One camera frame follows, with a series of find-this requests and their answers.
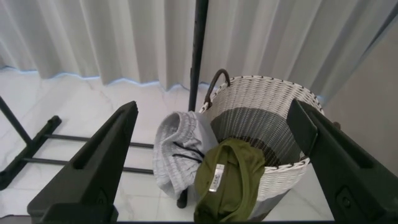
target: clothing label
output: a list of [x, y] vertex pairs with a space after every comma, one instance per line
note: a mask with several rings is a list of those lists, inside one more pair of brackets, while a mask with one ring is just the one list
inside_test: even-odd
[[224, 165], [223, 164], [217, 164], [216, 166], [216, 171], [214, 173], [213, 181], [211, 181], [211, 185], [209, 188], [210, 192], [216, 192], [218, 189], [218, 186], [220, 186], [221, 178], [223, 176], [224, 172]]

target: woven basket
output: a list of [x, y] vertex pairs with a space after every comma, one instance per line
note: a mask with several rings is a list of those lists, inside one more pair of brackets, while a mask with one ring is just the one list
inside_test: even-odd
[[[226, 82], [211, 95], [221, 74]], [[220, 69], [200, 109], [209, 121], [217, 140], [238, 138], [261, 149], [266, 160], [257, 202], [286, 193], [305, 173], [310, 162], [294, 141], [286, 124], [292, 100], [304, 101], [323, 114], [316, 96], [301, 85], [262, 76], [229, 79]]]

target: black drawstring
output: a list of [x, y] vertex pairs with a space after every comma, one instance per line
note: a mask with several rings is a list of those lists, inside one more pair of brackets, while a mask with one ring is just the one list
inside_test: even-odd
[[[185, 150], [187, 150], [187, 151], [195, 152], [195, 153], [199, 154], [199, 156], [202, 157], [202, 158], [205, 157], [205, 155], [204, 155], [201, 151], [199, 151], [198, 149], [190, 149], [190, 148], [187, 148], [187, 147], [184, 147], [184, 146], [180, 145], [180, 144], [177, 143], [177, 142], [173, 142], [173, 144], [175, 144], [177, 147], [180, 147], [180, 148], [185, 149]], [[200, 159], [193, 158], [193, 157], [190, 157], [190, 156], [186, 156], [186, 155], [183, 155], [183, 154], [178, 154], [178, 153], [173, 154], [173, 157], [176, 157], [176, 156], [178, 156], [178, 157], [184, 157], [184, 158], [186, 158], [186, 159], [191, 159], [191, 160], [193, 160], [193, 161], [197, 161], [198, 163], [201, 163], [201, 160], [200, 160]]]

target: vertical pole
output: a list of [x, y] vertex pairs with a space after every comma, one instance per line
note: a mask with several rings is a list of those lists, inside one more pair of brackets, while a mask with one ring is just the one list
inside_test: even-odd
[[[193, 30], [192, 66], [190, 71], [191, 86], [189, 91], [188, 111], [195, 111], [198, 95], [199, 74], [203, 41], [205, 39], [208, 0], [197, 0], [195, 8], [195, 26]], [[178, 208], [185, 208], [188, 200], [188, 189], [185, 189], [177, 200]]]
[[6, 102], [1, 98], [0, 96], [0, 110], [2, 113], [6, 116], [6, 118], [10, 121], [12, 126], [15, 128], [15, 130], [18, 132], [18, 134], [21, 136], [21, 138], [25, 141], [27, 146], [30, 146], [32, 144], [32, 140], [29, 137], [29, 135], [26, 133], [24, 127], [20, 124], [18, 119], [14, 116], [10, 108], [7, 106]]

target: curtain fold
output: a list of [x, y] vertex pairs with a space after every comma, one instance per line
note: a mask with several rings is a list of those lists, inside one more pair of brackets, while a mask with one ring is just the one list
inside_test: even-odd
[[[219, 68], [331, 98], [397, 0], [210, 0], [201, 82]], [[195, 0], [0, 0], [0, 66], [189, 87]]]

